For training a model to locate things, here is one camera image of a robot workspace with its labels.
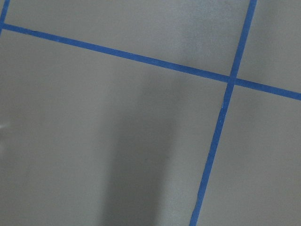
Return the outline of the blue tape line crosswise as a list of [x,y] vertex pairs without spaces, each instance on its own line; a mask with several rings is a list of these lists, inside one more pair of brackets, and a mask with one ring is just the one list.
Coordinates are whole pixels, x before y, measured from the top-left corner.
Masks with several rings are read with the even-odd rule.
[[[112,56],[132,60],[132,61],[137,61],[137,62],[144,63],[144,64],[149,64],[149,65],[154,65],[154,66],[158,66],[158,67],[162,67],[162,68],[166,68],[166,69],[170,69],[170,70],[174,70],[174,71],[179,71],[182,73],[187,73],[187,74],[192,74],[192,75],[196,75],[199,77],[209,78],[209,79],[216,80],[216,81],[221,81],[221,82],[227,83],[230,80],[230,76],[227,76],[227,75],[204,71],[204,70],[189,67],[189,66],[179,65],[179,64],[175,64],[175,63],[171,63],[171,62],[167,62],[167,61],[163,61],[163,60],[159,60],[159,59],[155,59],[155,58],[151,58],[151,57],[147,57],[147,56],[141,56],[138,54],[129,53],[129,52],[125,52],[125,51],[121,51],[121,50],[117,50],[117,49],[113,49],[113,48],[108,48],[108,47],[104,47],[104,46],[100,46],[100,45],[95,45],[92,43],[74,40],[74,39],[70,39],[70,38],[66,38],[66,37],[61,37],[61,36],[53,35],[50,33],[33,31],[33,30],[30,30],[27,28],[23,28],[23,27],[11,25],[11,24],[4,23],[2,26],[2,29],[25,34],[25,35],[34,36],[34,37],[41,38],[41,39],[51,40],[54,42],[59,42],[59,43],[63,43],[66,45],[75,46],[78,48],[88,49],[88,50],[91,50],[94,52],[100,52],[100,53],[104,53],[107,55],[112,55]],[[301,94],[298,92],[281,89],[281,88],[277,88],[277,87],[273,87],[273,86],[269,86],[269,85],[264,85],[261,83],[256,83],[256,82],[252,82],[252,81],[248,81],[248,80],[244,80],[244,79],[236,79],[235,85],[266,92],[266,93],[271,93],[274,95],[283,96],[283,97],[287,97],[287,98],[291,98],[291,99],[295,99],[295,100],[301,99]]]

